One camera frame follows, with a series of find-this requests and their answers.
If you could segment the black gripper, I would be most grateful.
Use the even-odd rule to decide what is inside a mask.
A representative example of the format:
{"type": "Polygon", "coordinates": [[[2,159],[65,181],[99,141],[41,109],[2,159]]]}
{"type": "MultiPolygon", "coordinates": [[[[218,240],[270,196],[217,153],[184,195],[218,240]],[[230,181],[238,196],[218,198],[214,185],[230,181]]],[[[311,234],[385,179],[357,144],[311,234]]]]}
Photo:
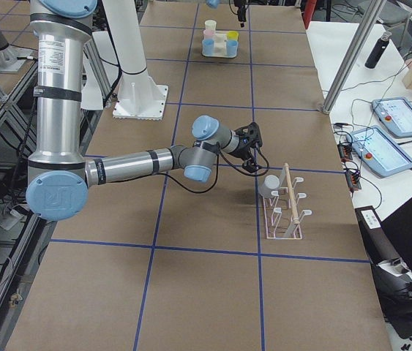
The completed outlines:
{"type": "Polygon", "coordinates": [[[239,21],[239,25],[241,28],[244,28],[244,24],[246,23],[247,1],[246,0],[233,0],[233,5],[237,9],[237,18],[239,21]]]}
{"type": "Polygon", "coordinates": [[[255,142],[250,138],[242,138],[235,149],[235,157],[243,160],[242,168],[248,173],[258,171],[258,164],[252,159],[253,154],[251,149],[254,148],[255,142]]]}

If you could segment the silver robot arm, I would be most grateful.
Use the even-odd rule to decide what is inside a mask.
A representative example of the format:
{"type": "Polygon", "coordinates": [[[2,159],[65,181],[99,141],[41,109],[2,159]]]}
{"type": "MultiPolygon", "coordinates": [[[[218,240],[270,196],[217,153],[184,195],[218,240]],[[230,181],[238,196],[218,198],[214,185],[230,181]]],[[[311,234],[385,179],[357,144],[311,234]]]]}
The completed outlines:
{"type": "Polygon", "coordinates": [[[125,156],[85,160],[79,150],[83,49],[92,37],[95,1],[33,1],[31,26],[39,40],[37,146],[28,160],[26,201],[43,219],[76,215],[94,185],[131,181],[181,169],[193,181],[217,174],[219,159],[242,161],[241,172],[256,176],[262,139],[251,123],[229,129],[211,116],[192,125],[191,147],[171,146],[125,156]]]}
{"type": "MultiPolygon", "coordinates": [[[[212,9],[218,8],[220,0],[206,0],[206,5],[212,9]]],[[[241,28],[244,28],[245,23],[247,22],[247,8],[248,2],[246,0],[233,0],[229,1],[228,5],[231,12],[237,17],[239,25],[241,28]]]]}

